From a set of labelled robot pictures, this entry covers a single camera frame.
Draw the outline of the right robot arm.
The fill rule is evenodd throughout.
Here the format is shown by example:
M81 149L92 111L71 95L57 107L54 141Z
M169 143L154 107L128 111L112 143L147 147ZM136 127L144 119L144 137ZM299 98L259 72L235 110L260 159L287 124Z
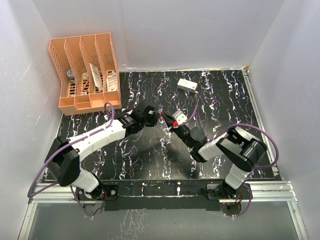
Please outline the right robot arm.
M225 156L232 162L226 178L208 192L213 196L233 199L239 195L241 185L268 150L262 140L239 125L230 126L220 136L209 140L202 127L189 129L186 119L179 121L178 116L164 112L161 115L170 131L191 149L190 155L195 161L206 163L218 156Z

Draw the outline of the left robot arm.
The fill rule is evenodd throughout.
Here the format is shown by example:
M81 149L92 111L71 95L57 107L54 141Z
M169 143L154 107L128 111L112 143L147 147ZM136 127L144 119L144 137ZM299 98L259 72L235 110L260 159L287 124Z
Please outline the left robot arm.
M133 109L111 113L106 123L69 139L56 137L44 161L45 168L61 187L75 186L93 200L99 199L104 185L81 162L93 152L110 143L137 134L144 127L154 127L159 119L156 108L144 101Z

